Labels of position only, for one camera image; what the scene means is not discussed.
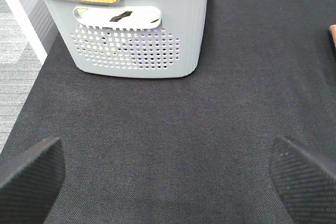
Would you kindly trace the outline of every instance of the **laundry basket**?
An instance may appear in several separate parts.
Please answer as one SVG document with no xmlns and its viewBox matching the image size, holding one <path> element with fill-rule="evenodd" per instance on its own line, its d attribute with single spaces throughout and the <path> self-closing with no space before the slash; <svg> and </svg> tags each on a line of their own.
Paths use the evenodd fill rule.
<svg viewBox="0 0 336 224">
<path fill-rule="evenodd" d="M 46 0 L 76 66 L 174 78 L 197 66 L 207 0 Z"/>
</svg>

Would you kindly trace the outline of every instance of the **white baseboard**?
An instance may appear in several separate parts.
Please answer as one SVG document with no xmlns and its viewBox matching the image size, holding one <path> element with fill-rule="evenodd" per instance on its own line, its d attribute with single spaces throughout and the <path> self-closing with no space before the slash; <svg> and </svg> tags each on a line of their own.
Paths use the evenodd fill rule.
<svg viewBox="0 0 336 224">
<path fill-rule="evenodd" d="M 6 0 L 37 58 L 44 63 L 58 29 L 44 0 Z"/>
</svg>

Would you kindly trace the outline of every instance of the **floor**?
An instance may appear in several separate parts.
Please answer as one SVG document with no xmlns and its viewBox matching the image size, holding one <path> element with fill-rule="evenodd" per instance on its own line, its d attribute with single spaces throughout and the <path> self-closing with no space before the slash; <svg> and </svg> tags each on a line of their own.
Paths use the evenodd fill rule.
<svg viewBox="0 0 336 224">
<path fill-rule="evenodd" d="M 41 64 L 5 0 L 0 0 L 0 152 Z"/>
</svg>

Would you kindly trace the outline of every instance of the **black cloth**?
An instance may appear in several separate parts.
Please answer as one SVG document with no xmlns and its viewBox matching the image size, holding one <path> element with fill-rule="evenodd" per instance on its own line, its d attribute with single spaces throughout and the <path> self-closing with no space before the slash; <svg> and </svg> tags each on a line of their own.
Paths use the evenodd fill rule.
<svg viewBox="0 0 336 224">
<path fill-rule="evenodd" d="M 288 134 L 335 160 L 335 0 L 208 0 L 198 67 L 99 76 L 58 37 L 1 154 L 65 147 L 54 223 L 292 223 L 268 173 Z"/>
</svg>

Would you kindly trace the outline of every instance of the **brown object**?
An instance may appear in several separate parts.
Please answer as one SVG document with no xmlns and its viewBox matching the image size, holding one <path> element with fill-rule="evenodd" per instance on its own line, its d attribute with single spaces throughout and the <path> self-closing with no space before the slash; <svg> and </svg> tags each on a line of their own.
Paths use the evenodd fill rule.
<svg viewBox="0 0 336 224">
<path fill-rule="evenodd" d="M 329 27 L 329 31 L 330 31 L 330 33 L 332 35 L 332 39 L 333 39 L 335 47 L 336 47 L 336 25 L 331 25 Z"/>
</svg>

